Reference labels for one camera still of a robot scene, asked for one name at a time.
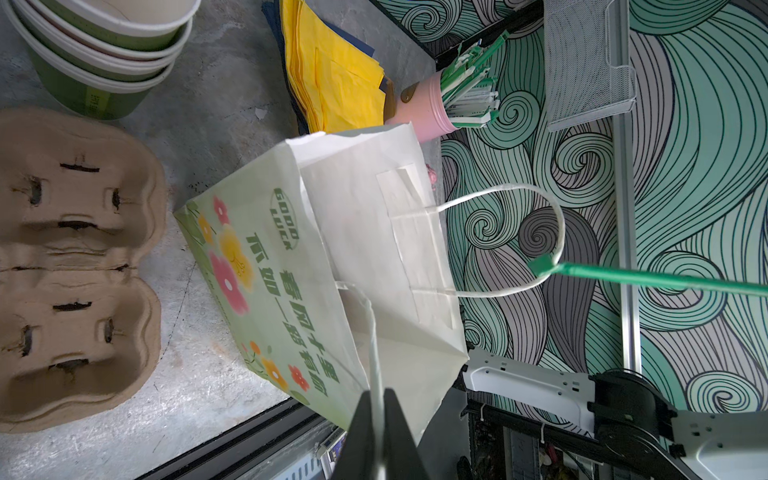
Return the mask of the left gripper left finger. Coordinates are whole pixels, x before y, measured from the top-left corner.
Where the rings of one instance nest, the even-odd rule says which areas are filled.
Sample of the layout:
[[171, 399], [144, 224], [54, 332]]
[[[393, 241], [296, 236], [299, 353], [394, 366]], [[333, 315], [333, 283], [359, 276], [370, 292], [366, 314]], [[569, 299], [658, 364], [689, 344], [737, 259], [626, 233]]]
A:
[[371, 395], [364, 392], [358, 402], [332, 480], [372, 480], [376, 466]]

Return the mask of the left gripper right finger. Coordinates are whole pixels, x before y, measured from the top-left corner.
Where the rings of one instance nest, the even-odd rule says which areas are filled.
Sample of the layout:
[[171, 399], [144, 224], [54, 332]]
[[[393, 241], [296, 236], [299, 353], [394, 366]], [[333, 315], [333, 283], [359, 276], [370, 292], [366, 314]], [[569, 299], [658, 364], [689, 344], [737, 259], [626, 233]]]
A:
[[393, 389], [384, 392], [383, 469], [389, 480], [429, 479]]

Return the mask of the white paper takeout bag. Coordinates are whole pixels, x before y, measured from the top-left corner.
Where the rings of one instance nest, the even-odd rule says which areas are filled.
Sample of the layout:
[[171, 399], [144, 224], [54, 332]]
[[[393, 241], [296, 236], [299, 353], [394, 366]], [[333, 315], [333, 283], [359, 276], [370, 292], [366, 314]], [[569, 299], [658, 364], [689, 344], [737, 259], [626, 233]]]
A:
[[341, 428], [395, 392], [420, 440], [468, 358], [412, 126], [279, 143], [175, 211], [248, 368]]

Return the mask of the green straw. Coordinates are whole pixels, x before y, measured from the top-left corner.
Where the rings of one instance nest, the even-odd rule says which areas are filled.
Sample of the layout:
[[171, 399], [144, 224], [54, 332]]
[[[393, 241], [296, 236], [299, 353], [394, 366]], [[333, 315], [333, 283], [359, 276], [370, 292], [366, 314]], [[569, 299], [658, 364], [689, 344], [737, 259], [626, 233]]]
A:
[[670, 290], [702, 290], [722, 293], [767, 297], [767, 286], [755, 283], [735, 282], [687, 275], [653, 273], [639, 270], [608, 268], [595, 265], [558, 263], [552, 255], [542, 255], [529, 263], [536, 276], [565, 275], [570, 277], [602, 280], [610, 283]]

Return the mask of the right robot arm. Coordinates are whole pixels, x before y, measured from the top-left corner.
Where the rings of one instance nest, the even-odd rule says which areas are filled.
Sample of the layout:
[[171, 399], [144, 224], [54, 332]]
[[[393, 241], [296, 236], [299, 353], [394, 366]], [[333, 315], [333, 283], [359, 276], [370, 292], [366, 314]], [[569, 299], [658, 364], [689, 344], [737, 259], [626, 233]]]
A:
[[566, 373], [474, 349], [462, 369], [466, 389], [545, 410], [576, 427], [471, 400], [467, 412], [516, 432], [647, 479], [764, 479], [767, 415], [676, 409], [640, 374], [615, 369]]

